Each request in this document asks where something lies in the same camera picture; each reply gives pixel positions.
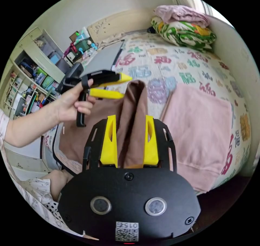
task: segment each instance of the qr code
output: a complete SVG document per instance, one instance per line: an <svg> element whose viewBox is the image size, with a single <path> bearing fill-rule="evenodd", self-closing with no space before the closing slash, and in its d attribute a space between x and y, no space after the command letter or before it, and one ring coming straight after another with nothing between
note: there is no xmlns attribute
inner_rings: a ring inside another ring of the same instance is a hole
<svg viewBox="0 0 260 246"><path fill-rule="evenodd" d="M139 224L137 222L116 222L116 241L138 241Z"/></svg>

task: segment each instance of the headboard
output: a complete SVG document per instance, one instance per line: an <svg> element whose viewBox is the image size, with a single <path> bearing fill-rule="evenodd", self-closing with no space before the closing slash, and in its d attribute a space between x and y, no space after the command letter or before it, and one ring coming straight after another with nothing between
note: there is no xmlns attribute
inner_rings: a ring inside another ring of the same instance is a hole
<svg viewBox="0 0 260 246"><path fill-rule="evenodd" d="M103 18L87 29L95 43L116 33L147 29L151 26L154 8L132 9Z"/></svg>

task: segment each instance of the wall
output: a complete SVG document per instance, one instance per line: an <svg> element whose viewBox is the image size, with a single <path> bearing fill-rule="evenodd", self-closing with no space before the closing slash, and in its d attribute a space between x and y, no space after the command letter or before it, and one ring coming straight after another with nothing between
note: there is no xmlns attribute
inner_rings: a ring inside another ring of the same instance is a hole
<svg viewBox="0 0 260 246"><path fill-rule="evenodd" d="M83 26L129 9L155 8L173 4L172 0L61 0L41 15L27 31L45 29L65 51L71 43L69 36Z"/></svg>

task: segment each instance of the folded pink cloth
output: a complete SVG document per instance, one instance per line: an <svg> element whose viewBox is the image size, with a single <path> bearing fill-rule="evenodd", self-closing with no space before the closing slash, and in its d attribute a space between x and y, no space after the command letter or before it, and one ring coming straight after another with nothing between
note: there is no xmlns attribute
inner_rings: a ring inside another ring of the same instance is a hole
<svg viewBox="0 0 260 246"><path fill-rule="evenodd" d="M209 26L207 17L191 7L184 5L160 5L154 10L165 24L175 21L184 21L199 25L202 28Z"/></svg>
<svg viewBox="0 0 260 246"><path fill-rule="evenodd" d="M229 150L230 102L178 84L161 116L176 147L177 172L208 192L221 174Z"/></svg>

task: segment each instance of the yellow plastic part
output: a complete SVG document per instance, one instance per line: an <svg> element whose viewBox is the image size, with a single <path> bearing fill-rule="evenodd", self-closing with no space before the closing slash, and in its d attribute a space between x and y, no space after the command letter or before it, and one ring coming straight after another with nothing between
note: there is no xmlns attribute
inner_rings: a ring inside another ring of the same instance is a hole
<svg viewBox="0 0 260 246"><path fill-rule="evenodd" d="M103 99L122 99L125 95L118 92L118 91L107 91L101 89L90 89L89 95L96 98L103 98Z"/></svg>
<svg viewBox="0 0 260 246"><path fill-rule="evenodd" d="M108 116L100 161L103 165L117 164L116 115Z"/></svg>
<svg viewBox="0 0 260 246"><path fill-rule="evenodd" d="M144 143L144 165L157 166L159 162L157 142L155 135L154 119L152 116L145 116L145 143Z"/></svg>
<svg viewBox="0 0 260 246"><path fill-rule="evenodd" d="M120 80L116 81L116 82L108 82L108 83L104 83L104 84L101 84L99 85L99 87L106 87L106 86L109 86L109 85L117 85L117 84L121 84L121 83L124 83L124 82L128 82L128 81L131 81L133 78L126 75L126 74L123 74L121 72L118 72L118 74L120 74Z"/></svg>

